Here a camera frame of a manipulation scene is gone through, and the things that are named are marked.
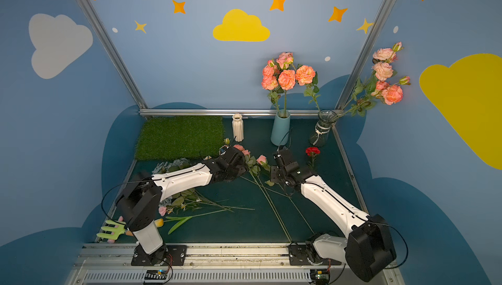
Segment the red carnation flower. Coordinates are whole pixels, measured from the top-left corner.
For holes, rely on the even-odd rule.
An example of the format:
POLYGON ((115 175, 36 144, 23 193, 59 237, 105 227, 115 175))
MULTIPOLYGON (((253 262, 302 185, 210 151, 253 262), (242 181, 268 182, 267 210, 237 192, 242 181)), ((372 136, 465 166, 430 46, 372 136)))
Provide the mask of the red carnation flower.
POLYGON ((309 162, 308 162, 308 166, 311 168, 311 169, 315 169, 315 162, 316 162, 316 158, 318 157, 318 155, 320 154, 320 150, 319 148, 315 147, 315 146, 312 146, 312 147, 308 147, 306 150, 305 150, 305 153, 307 154, 307 156, 309 157, 309 162))

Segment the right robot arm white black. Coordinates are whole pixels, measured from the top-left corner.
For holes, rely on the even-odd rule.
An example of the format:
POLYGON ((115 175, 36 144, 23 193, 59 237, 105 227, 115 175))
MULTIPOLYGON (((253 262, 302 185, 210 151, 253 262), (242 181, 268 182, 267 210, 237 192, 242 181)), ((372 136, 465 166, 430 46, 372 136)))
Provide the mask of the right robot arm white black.
POLYGON ((370 216, 349 203, 312 169, 299 165, 289 149, 280 149, 273 158, 276 166, 271 167, 271 181, 300 192, 343 233, 342 237, 318 233, 307 240, 306 256, 311 263, 335 260, 369 282, 397 258, 390 226, 383 217, 370 216))

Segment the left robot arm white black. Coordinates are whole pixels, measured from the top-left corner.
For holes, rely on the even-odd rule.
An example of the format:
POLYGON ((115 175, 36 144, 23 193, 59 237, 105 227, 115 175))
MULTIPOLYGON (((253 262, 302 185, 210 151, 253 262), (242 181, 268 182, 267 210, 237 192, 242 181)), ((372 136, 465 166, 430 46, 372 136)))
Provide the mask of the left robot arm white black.
POLYGON ((192 188, 231 182, 246 172, 243 152, 230 147, 219 157, 205 159, 192 167, 128 183, 119 194, 116 207, 124 217, 125 226, 137 238, 139 249, 152 255, 165 246, 154 223, 161 201, 192 188))

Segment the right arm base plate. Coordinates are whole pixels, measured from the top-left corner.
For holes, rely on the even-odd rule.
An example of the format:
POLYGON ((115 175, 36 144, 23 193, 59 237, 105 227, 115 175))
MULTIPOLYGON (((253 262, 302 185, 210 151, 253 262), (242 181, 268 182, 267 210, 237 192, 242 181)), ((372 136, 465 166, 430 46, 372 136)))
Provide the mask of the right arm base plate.
POLYGON ((321 259, 319 256, 317 256, 314 253, 313 248, 310 246, 299 243, 290 243, 287 246, 287 249, 288 249, 288 258, 291 266, 327 265, 327 262, 324 259, 321 259))

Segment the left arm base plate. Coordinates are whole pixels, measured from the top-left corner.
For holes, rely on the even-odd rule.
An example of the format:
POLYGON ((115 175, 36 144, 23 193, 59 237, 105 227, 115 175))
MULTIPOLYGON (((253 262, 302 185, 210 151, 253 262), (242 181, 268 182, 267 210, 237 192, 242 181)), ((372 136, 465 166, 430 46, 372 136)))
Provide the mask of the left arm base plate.
POLYGON ((183 266, 188 247, 184 244, 165 244, 152 254, 141 245, 135 247, 132 266, 183 266))

